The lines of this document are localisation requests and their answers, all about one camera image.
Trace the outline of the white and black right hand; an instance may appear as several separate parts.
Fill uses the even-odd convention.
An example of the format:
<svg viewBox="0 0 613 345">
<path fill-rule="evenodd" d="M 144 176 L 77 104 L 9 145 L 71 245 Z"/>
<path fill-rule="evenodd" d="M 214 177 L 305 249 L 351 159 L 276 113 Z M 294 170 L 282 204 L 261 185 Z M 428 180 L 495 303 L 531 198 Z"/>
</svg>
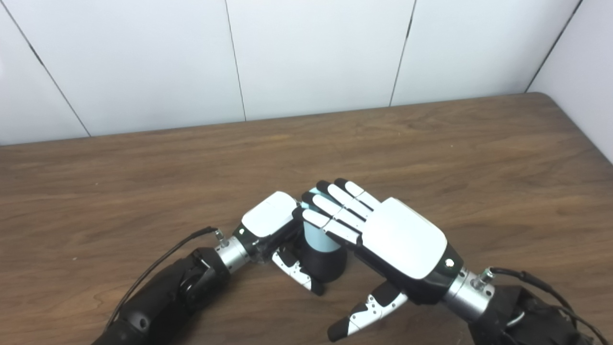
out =
<svg viewBox="0 0 613 345">
<path fill-rule="evenodd" d="M 328 329 L 331 342 L 346 338 L 390 315 L 407 301 L 437 304 L 463 267 L 442 230 L 397 198 L 379 201 L 343 178 L 321 180 L 305 192 L 298 220 L 353 252 L 385 278 L 350 314 Z"/>
</svg>

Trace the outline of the white and black left hand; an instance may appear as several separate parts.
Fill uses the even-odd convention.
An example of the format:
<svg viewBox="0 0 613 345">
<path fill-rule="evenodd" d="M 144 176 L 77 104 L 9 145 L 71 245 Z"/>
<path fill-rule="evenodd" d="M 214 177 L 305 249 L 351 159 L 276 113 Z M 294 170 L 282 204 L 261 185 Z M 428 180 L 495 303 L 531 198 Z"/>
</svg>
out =
<svg viewBox="0 0 613 345">
<path fill-rule="evenodd" d="M 295 252 L 295 243 L 304 234 L 302 221 L 293 216 L 297 208 L 293 197 L 276 191 L 243 215 L 232 238 L 242 246 L 247 260 L 273 262 L 300 286 L 322 296 L 323 284 L 308 272 Z"/>
</svg>

